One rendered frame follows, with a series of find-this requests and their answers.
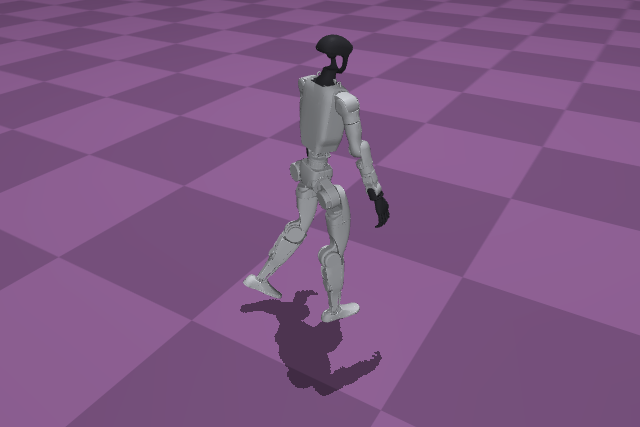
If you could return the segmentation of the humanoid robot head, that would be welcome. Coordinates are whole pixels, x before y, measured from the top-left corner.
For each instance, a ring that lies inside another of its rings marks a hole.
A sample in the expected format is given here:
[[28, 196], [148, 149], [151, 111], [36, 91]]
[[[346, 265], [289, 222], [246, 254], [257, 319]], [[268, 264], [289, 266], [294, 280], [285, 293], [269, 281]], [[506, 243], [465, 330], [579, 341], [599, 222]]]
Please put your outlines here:
[[[318, 41], [316, 50], [325, 53], [328, 58], [331, 58], [331, 65], [323, 67], [321, 74], [311, 81], [322, 87], [324, 85], [335, 85], [333, 79], [336, 79], [336, 73], [341, 74], [346, 69], [348, 57], [353, 50], [352, 44], [342, 36], [327, 35]], [[341, 68], [337, 66], [336, 56], [342, 56], [343, 58]]]

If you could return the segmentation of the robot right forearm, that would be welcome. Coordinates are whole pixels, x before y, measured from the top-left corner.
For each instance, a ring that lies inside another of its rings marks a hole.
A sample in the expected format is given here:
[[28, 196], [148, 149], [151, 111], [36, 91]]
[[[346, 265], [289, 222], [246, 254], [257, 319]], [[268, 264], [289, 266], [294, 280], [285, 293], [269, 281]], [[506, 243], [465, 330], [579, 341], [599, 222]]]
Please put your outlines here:
[[[372, 188], [376, 196], [381, 192], [382, 187], [378, 182], [375, 169], [373, 167], [373, 160], [371, 157], [370, 145], [367, 141], [363, 141], [360, 145], [361, 158], [356, 161], [356, 166], [361, 173], [365, 190]], [[368, 193], [367, 193], [368, 195]], [[369, 195], [368, 195], [369, 196]]]

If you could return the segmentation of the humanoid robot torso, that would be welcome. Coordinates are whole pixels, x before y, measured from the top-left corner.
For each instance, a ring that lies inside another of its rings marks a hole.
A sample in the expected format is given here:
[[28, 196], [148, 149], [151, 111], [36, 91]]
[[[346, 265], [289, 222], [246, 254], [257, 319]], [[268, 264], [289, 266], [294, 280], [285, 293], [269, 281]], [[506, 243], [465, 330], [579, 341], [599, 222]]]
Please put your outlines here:
[[321, 74], [319, 71], [317, 76], [309, 77], [303, 86], [300, 113], [301, 143], [311, 152], [308, 158], [302, 159], [299, 175], [304, 185], [315, 193], [319, 181], [328, 178], [331, 182], [333, 169], [327, 163], [329, 152], [337, 150], [344, 132], [342, 117], [335, 109], [334, 94], [348, 92], [337, 79], [333, 79], [335, 85], [324, 87], [311, 81], [318, 73]]

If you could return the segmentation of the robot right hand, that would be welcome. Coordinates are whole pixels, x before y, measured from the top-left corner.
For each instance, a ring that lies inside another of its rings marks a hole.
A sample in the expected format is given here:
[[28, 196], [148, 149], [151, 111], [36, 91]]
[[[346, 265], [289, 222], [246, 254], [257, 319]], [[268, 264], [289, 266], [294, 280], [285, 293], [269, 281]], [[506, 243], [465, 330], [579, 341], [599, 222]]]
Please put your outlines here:
[[369, 188], [367, 190], [367, 193], [369, 195], [370, 200], [375, 202], [375, 209], [376, 209], [376, 213], [378, 214], [378, 220], [379, 220], [379, 223], [378, 225], [375, 226], [375, 228], [379, 228], [388, 221], [388, 218], [390, 215], [388, 211], [389, 205], [385, 200], [385, 198], [383, 197], [384, 194], [382, 190], [377, 196], [375, 191], [372, 188]]

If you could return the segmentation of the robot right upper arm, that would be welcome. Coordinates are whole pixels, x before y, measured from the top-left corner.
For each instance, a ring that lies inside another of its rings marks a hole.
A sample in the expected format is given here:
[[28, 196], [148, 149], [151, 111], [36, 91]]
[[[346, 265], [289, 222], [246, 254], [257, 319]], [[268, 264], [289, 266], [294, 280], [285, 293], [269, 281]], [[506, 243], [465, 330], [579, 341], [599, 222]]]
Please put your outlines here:
[[349, 153], [353, 157], [361, 157], [360, 145], [363, 141], [359, 116], [360, 104], [356, 96], [340, 91], [334, 94], [335, 109], [342, 117], [345, 133], [349, 142]]

